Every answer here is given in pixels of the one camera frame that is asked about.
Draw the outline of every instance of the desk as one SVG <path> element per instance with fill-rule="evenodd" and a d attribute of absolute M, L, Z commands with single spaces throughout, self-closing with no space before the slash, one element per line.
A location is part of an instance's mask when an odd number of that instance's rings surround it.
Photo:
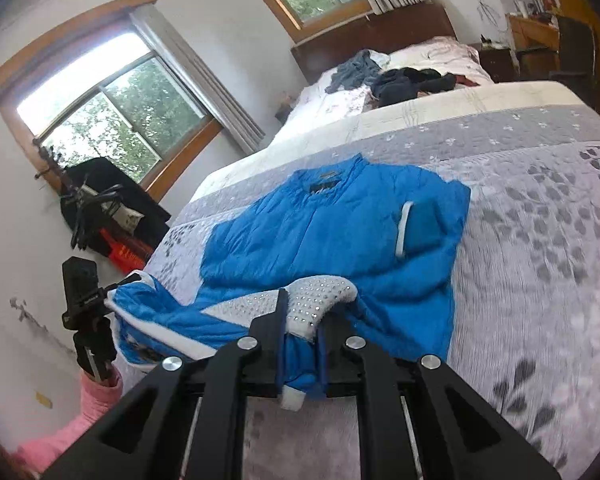
<path fill-rule="evenodd" d="M 558 70 L 558 56 L 554 52 L 558 51 L 560 31 L 551 25 L 531 18 L 507 14 L 507 19 L 511 26 L 516 50 L 524 50 L 538 45 L 547 46 L 553 50 L 553 52 L 525 56 L 524 66 L 521 67 L 520 73 L 526 73 L 527 77 L 544 78 L 551 70 Z"/>
<path fill-rule="evenodd" d="M 560 31 L 557 28 L 513 14 L 507 14 L 507 19 L 511 25 L 516 49 L 542 44 L 551 50 L 558 51 Z"/>

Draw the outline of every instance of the black chair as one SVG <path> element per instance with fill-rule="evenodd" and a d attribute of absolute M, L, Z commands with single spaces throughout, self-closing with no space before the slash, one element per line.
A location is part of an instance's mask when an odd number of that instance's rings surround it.
<path fill-rule="evenodd" d="M 529 54 L 553 52 L 558 55 L 559 70 L 552 70 L 546 79 L 559 81 L 592 108 L 596 108 L 596 37 L 586 23 L 558 16 L 560 40 L 558 52 L 548 46 L 532 46 L 516 52 L 522 59 Z"/>

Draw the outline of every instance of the gray floral quilt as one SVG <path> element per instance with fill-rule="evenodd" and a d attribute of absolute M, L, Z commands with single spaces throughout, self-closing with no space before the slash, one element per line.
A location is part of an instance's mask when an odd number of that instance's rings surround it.
<path fill-rule="evenodd" d="M 358 152 L 471 187 L 448 363 L 563 478 L 578 478 L 600 451 L 600 117 L 585 106 L 444 120 L 295 160 L 189 203 L 146 270 L 191 302 L 215 224 L 293 171 Z M 359 478 L 355 402 L 309 400 L 292 413 L 250 399 L 244 477 Z"/>

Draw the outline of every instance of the bed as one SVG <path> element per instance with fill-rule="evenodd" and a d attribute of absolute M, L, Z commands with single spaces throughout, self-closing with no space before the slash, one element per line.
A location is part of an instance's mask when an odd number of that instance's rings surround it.
<path fill-rule="evenodd" d="M 363 49 L 370 50 L 381 72 L 407 66 L 418 70 L 432 68 L 442 75 L 464 75 L 479 85 L 493 84 L 480 66 L 478 52 L 456 40 L 440 4 L 423 2 L 381 16 L 359 18 L 293 47 L 292 53 L 311 85 L 296 99 L 273 144 L 374 107 L 366 85 L 325 92 L 337 65 Z"/>
<path fill-rule="evenodd" d="M 211 174 L 146 270 L 190 303 L 218 222 L 356 153 L 470 186 L 447 361 L 565 480 L 600 478 L 600 117 L 556 82 L 435 94 L 276 143 Z M 359 459 L 354 400 L 248 401 L 244 478 L 355 479 Z"/>

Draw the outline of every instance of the pillow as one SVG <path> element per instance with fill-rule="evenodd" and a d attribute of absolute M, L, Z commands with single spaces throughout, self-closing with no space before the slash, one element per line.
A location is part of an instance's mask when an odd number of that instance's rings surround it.
<path fill-rule="evenodd" d="M 376 52 L 375 50 L 369 49 L 369 57 L 376 65 L 380 67 L 380 70 L 384 70 L 391 61 L 391 56 L 383 54 L 382 52 Z"/>
<path fill-rule="evenodd" d="M 459 43 L 454 38 L 437 36 L 424 43 L 392 52 L 390 62 L 382 72 L 406 66 L 416 70 L 433 68 L 441 75 L 451 72 L 464 75 L 479 85 L 493 84 L 489 74 L 476 62 L 475 56 L 474 48 Z"/>

